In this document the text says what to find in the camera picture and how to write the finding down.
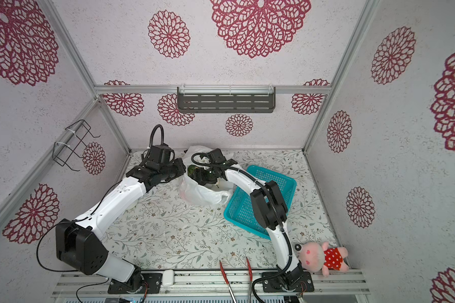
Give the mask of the white plastic bag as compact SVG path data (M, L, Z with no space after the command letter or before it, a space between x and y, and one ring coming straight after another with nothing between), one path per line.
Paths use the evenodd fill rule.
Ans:
M186 168L193 165L192 155L200 152L210 152L212 148L194 145L187 149L182 157ZM219 178L216 184L200 185L198 182L188 176L187 172L179 178L178 183L179 195L187 203L199 207L213 207L214 205L223 205L231 199L235 185L223 178Z

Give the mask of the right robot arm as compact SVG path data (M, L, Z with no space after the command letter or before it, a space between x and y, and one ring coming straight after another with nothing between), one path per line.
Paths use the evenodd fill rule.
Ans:
M227 159L220 149L191 156L190 172L201 185L223 178L250 196L254 219L267 231L277 257L278 272L266 277L276 279L286 290L293 290L303 276L301 262L295 255L288 235L288 207L275 181L263 181L247 172L237 161Z

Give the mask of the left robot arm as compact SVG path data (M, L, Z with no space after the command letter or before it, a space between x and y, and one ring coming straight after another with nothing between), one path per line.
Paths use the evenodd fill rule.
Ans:
M111 224L151 189L185 173L183 160L176 157L172 148L164 141L153 144L158 131L164 131L160 124L154 126L141 162L111 186L100 202L74 220L64 219L53 225L56 257L70 266L72 272L100 275L130 290L142 284L140 267L113 255L101 240Z

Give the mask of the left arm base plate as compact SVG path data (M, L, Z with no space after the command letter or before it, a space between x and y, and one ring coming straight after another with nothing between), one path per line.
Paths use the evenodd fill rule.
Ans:
M162 285L161 273L137 273L125 283L113 280L107 290L108 294L158 294Z

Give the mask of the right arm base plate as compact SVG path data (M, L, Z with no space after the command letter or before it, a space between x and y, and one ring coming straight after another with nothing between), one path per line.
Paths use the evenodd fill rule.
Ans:
M274 272L262 272L262 278L265 279L262 283L263 291L266 293L278 292L313 292L315 290L312 276L309 272L303 271L299 278L290 280L288 276L279 276L273 279L267 279L274 275Z

